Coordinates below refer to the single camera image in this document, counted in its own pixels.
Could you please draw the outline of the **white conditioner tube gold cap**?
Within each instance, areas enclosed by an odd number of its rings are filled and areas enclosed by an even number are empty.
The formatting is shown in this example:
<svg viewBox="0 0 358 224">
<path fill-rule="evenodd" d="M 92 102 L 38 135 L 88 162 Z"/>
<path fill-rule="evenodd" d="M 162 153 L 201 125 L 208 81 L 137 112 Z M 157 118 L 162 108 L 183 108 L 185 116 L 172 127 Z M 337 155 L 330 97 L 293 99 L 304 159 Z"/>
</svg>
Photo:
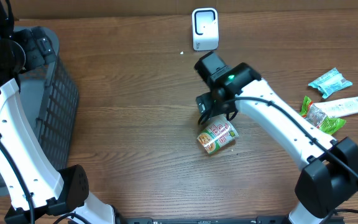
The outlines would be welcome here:
<svg viewBox="0 0 358 224">
<path fill-rule="evenodd" d="M 358 113 L 358 96 L 315 103 L 314 105 L 330 118 L 341 118 Z"/>
</svg>

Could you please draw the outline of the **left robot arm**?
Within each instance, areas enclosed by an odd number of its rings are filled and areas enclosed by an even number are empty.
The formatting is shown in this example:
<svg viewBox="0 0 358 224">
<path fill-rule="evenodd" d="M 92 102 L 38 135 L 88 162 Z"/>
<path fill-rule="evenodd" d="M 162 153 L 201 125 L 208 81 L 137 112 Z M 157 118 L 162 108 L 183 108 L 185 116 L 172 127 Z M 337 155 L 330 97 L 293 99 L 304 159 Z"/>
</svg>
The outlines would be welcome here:
<svg viewBox="0 0 358 224">
<path fill-rule="evenodd" d="M 11 3 L 0 1 L 0 175 L 11 198 L 4 220 L 122 223 L 90 192 L 82 166 L 56 169 L 46 156 L 54 147 L 66 158 L 78 106 L 59 49 L 51 30 L 16 27 Z"/>
</svg>

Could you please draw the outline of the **instant noodle cup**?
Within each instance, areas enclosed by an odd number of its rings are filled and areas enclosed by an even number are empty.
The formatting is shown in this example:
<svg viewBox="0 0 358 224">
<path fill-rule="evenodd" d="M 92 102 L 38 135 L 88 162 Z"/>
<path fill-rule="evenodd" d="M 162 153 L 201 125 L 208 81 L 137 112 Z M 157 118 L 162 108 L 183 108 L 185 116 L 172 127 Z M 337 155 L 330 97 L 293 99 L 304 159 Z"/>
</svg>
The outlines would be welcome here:
<svg viewBox="0 0 358 224">
<path fill-rule="evenodd" d="M 238 137 L 238 132 L 231 122 L 225 116 L 219 115 L 200 132 L 197 140 L 208 154 L 214 154 Z"/>
</svg>

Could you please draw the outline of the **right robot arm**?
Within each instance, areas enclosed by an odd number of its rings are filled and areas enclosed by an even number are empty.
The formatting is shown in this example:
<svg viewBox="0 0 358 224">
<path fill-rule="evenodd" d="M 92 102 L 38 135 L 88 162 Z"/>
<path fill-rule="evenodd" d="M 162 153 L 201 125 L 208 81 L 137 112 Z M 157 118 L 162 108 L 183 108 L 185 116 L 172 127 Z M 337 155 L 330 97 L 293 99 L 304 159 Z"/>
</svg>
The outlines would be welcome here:
<svg viewBox="0 0 358 224">
<path fill-rule="evenodd" d="M 340 204 L 358 192 L 358 145 L 337 141 L 288 106 L 260 73 L 246 63 L 232 68 L 214 52 L 195 63 L 210 89 L 197 97 L 200 121 L 242 113 L 257 122 L 284 148 L 301 174 L 295 187 L 298 205 L 287 223 L 324 223 Z"/>
</svg>

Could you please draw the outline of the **green snack bag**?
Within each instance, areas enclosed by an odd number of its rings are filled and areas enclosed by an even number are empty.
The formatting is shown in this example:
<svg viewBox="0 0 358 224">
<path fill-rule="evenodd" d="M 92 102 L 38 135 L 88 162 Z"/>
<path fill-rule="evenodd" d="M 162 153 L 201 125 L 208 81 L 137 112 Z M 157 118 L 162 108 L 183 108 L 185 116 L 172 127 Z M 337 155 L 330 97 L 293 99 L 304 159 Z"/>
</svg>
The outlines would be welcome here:
<svg viewBox="0 0 358 224">
<path fill-rule="evenodd" d="M 305 96 L 303 99 L 300 115 L 313 126 L 330 135 L 337 132 L 346 124 L 345 119 L 330 118 L 322 109 L 315 106 L 308 96 Z"/>
</svg>

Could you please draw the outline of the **teal snack packet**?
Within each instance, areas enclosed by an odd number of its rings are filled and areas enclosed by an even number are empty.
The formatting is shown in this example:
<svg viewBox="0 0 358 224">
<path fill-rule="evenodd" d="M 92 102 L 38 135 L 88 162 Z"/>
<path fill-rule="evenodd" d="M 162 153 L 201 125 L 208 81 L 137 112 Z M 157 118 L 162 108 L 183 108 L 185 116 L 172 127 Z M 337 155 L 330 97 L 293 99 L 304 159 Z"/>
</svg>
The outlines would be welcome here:
<svg viewBox="0 0 358 224">
<path fill-rule="evenodd" d="M 322 94 L 323 99 L 327 99 L 333 93 L 352 85 L 353 83 L 346 80 L 337 68 L 331 69 L 308 84 L 308 86 L 317 89 Z"/>
</svg>

